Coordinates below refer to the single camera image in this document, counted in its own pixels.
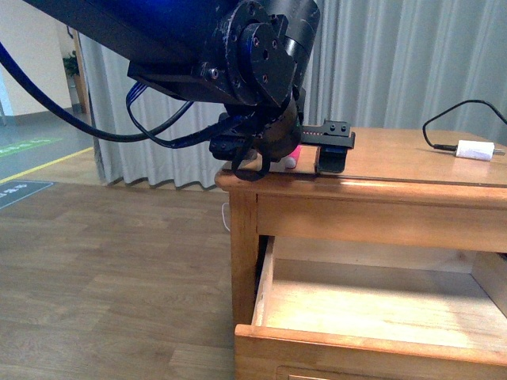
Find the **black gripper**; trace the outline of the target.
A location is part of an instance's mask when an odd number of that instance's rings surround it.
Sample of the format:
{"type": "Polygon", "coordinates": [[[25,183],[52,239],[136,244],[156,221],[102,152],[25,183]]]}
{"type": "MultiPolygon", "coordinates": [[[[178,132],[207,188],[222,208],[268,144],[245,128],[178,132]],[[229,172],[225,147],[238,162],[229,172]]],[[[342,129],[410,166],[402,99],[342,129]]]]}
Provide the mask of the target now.
{"type": "Polygon", "coordinates": [[[348,123],[327,120],[312,127],[303,124],[306,93],[293,97],[279,115],[258,111],[251,121],[220,133],[210,141],[214,158],[246,160],[255,151],[269,162],[278,162],[299,145],[318,147],[315,171],[342,173],[346,156],[355,147],[355,133],[348,123]]]}

